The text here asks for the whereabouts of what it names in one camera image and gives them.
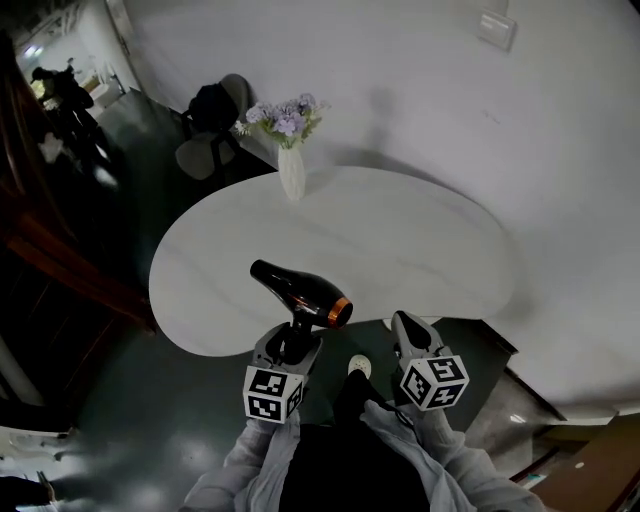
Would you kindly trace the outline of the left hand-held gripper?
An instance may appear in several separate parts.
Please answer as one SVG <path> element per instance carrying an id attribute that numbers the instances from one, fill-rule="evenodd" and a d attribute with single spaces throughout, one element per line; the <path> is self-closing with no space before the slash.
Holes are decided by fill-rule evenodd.
<path id="1" fill-rule="evenodd" d="M 256 343 L 243 385 L 243 403 L 248 418 L 284 424 L 301 404 L 306 385 L 323 345 L 319 335 L 304 344 L 299 363 L 285 363 L 281 347 L 285 325 L 270 329 Z"/>

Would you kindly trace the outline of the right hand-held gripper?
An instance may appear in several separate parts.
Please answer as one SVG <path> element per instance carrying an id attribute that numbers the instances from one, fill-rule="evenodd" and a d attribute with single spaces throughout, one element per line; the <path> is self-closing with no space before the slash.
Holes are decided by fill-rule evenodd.
<path id="1" fill-rule="evenodd" d="M 399 361 L 392 379 L 395 404 L 412 404 L 420 411 L 456 405 L 470 382 L 461 357 L 437 343 L 430 324 L 406 311 L 393 314 L 391 334 Z"/>

